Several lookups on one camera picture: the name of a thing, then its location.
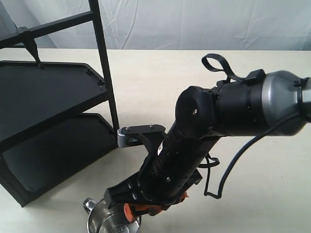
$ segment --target white tabletop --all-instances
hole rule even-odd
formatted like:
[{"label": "white tabletop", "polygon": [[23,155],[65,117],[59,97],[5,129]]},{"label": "white tabletop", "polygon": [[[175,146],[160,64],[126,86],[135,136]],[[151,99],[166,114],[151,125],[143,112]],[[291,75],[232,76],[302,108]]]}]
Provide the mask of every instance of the white tabletop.
[{"label": "white tabletop", "polygon": [[[201,57],[211,51],[110,50],[108,52],[120,125],[162,124],[170,128],[179,94],[190,85],[213,87],[223,73],[211,73]],[[311,75],[311,52],[213,51],[223,55],[239,76],[263,68]],[[41,49],[42,61],[84,62],[102,73],[96,50]],[[0,60],[33,60],[24,49],[0,50]],[[89,110],[110,120],[108,104]],[[223,198],[204,197],[204,179],[190,198],[161,214],[143,218],[142,233],[299,233],[311,232],[311,127],[293,137],[267,137],[252,146],[228,178]],[[211,155],[210,189],[237,150],[250,138],[223,138]],[[144,147],[116,149],[21,208],[0,186],[0,233],[85,233],[87,197],[102,198],[141,166]]]}]

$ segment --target white curtain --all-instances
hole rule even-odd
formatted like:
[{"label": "white curtain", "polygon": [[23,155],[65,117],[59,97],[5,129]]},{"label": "white curtain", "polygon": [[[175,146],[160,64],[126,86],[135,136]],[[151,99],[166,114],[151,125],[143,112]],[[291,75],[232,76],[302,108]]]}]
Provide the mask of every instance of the white curtain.
[{"label": "white curtain", "polygon": [[[2,3],[18,27],[89,10],[87,0]],[[310,0],[99,0],[99,4],[109,49],[311,50]],[[50,34],[42,44],[96,48],[91,23]]]}]

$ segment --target metal pot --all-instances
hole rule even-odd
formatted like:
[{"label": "metal pot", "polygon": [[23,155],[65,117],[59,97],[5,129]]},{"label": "metal pot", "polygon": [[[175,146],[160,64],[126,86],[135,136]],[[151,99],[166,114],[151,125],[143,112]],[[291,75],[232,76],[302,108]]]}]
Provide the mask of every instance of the metal pot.
[{"label": "metal pot", "polygon": [[85,211],[89,214],[87,220],[88,233],[138,233],[140,221],[130,223],[123,210],[123,204],[115,204],[108,209],[104,199],[96,202],[87,198],[83,202]]}]

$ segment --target metal rod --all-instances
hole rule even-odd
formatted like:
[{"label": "metal rod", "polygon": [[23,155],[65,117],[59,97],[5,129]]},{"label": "metal rod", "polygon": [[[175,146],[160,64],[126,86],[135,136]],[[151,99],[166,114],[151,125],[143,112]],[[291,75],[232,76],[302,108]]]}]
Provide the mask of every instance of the metal rod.
[{"label": "metal rod", "polygon": [[[93,12],[91,11],[84,12],[81,14],[56,20],[51,23],[46,23],[40,26],[30,28],[29,29],[30,35],[32,38],[41,37],[50,33],[54,33],[66,28],[70,28],[82,23],[92,21],[92,19],[93,19]],[[0,39],[0,49],[7,48],[19,43],[22,43],[22,37],[18,33],[13,33],[7,37]]]},{"label": "metal rod", "polygon": [[119,120],[118,120],[118,114],[116,109],[116,101],[113,94],[113,87],[112,87],[112,81],[111,81],[111,74],[110,74],[110,68],[109,68],[109,61],[107,56],[107,49],[106,49],[106,43],[104,39],[104,32],[103,32],[103,25],[102,25],[102,19],[100,14],[100,9],[98,5],[97,0],[88,0],[89,7],[93,14],[93,27],[97,42],[97,48],[99,57],[101,60],[101,65],[103,69],[103,75],[104,75],[104,81],[106,88],[109,91],[109,108],[111,113],[111,119],[112,119],[112,125],[114,129],[115,136],[117,136],[117,130],[119,129]]}]

